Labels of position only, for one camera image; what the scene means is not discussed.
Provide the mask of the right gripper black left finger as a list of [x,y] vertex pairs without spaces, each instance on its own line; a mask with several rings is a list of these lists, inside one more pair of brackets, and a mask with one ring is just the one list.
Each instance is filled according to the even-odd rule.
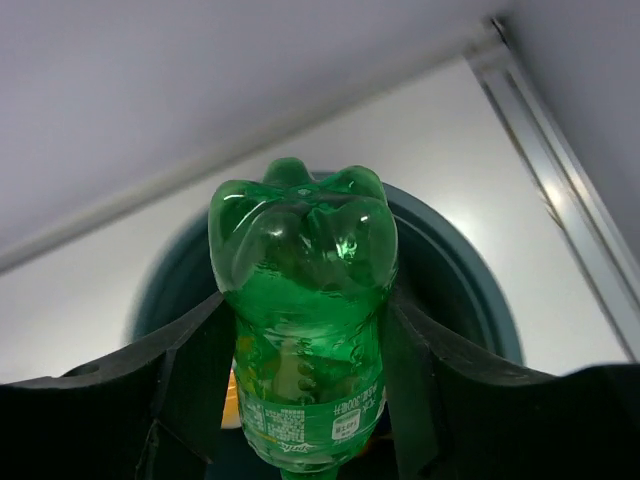
[[204,478],[234,342],[233,313],[216,293],[61,377],[2,385],[2,478]]

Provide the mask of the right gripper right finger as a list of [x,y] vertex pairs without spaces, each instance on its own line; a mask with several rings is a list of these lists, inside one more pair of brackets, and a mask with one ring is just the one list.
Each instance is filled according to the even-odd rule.
[[553,376],[511,363],[393,298],[380,319],[403,479],[635,479],[639,368]]

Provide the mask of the tall orange juice bottle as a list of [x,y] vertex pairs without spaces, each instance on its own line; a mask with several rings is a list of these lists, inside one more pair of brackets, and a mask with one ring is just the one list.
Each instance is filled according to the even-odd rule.
[[222,429],[237,429],[241,427],[241,419],[239,414],[239,397],[236,377],[233,371],[230,371],[227,392],[224,402],[223,415],[221,420]]

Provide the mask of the green plastic bottle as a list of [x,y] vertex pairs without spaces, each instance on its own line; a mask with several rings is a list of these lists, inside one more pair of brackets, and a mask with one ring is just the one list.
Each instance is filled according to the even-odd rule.
[[334,479],[386,402],[378,319],[398,233],[378,175],[315,178],[296,158],[212,196],[217,287],[236,318],[233,372],[249,445],[285,479]]

